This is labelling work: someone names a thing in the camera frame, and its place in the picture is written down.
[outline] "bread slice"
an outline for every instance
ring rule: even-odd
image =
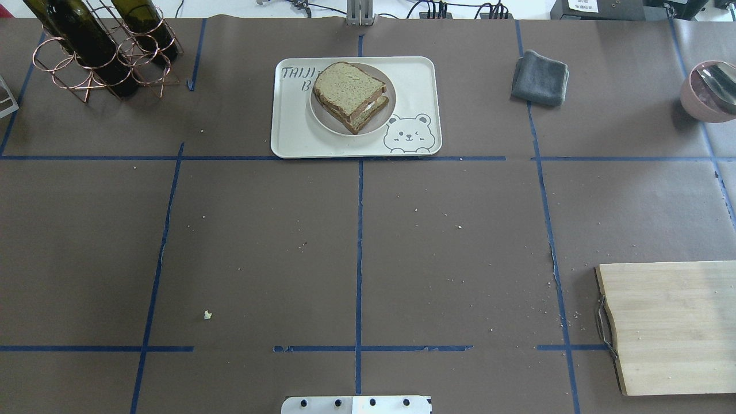
[[[313,92],[322,106],[352,124],[386,91],[386,83],[347,62],[329,65],[314,81]]]
[[[383,109],[386,104],[389,103],[389,98],[385,96],[380,96],[378,99],[373,102],[371,105],[368,105],[368,108],[366,108],[363,113],[358,115],[357,118],[355,118],[355,121],[348,122],[345,119],[343,119],[339,114],[334,112],[331,108],[325,107],[325,109],[335,118],[337,118],[342,124],[349,130],[353,135],[358,135],[361,129],[370,121],[373,116]]]

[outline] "brown table surface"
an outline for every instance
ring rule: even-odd
[[[622,396],[594,274],[736,259],[736,124],[678,102],[686,68],[736,61],[736,25],[170,23],[193,91],[83,105],[29,67],[37,21],[0,19],[21,101],[0,119],[0,412],[358,393],[435,413],[736,411],[733,394]],[[509,97],[524,49],[569,65],[560,108]],[[274,157],[278,62],[359,53],[432,59],[440,152]]]

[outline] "cutting board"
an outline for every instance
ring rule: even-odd
[[[601,264],[627,396],[736,393],[736,262]]]

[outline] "black box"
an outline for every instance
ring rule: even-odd
[[[571,9],[569,1],[555,1],[552,10],[550,10],[550,19],[644,20],[643,0],[588,0],[590,3],[598,4],[597,13]]]

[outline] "red object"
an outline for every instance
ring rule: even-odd
[[[0,4],[0,17],[12,17],[9,11],[2,4]]]

